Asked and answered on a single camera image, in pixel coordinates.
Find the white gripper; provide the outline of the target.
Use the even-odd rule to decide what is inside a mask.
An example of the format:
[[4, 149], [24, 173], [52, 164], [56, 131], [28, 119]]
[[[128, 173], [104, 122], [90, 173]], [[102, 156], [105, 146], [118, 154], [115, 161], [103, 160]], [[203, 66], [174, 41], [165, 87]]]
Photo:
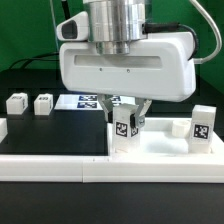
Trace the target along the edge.
[[[93, 43], [67, 42], [60, 48], [61, 77], [70, 91], [136, 97], [130, 126], [142, 128], [151, 100], [181, 102], [195, 91], [192, 51], [188, 32], [150, 34], [132, 42], [127, 55], [100, 55]], [[112, 99], [102, 95], [100, 103], [112, 123]]]

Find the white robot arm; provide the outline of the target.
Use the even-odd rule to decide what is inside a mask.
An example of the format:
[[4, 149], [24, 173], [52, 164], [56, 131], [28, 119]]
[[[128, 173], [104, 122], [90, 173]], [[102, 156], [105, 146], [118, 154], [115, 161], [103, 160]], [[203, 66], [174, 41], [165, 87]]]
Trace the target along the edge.
[[70, 91], [96, 93], [108, 122], [111, 95], [130, 96], [142, 127], [153, 100], [180, 102], [196, 88], [194, 33], [178, 23], [146, 21], [150, 0], [83, 0], [85, 10], [57, 26], [60, 70]]

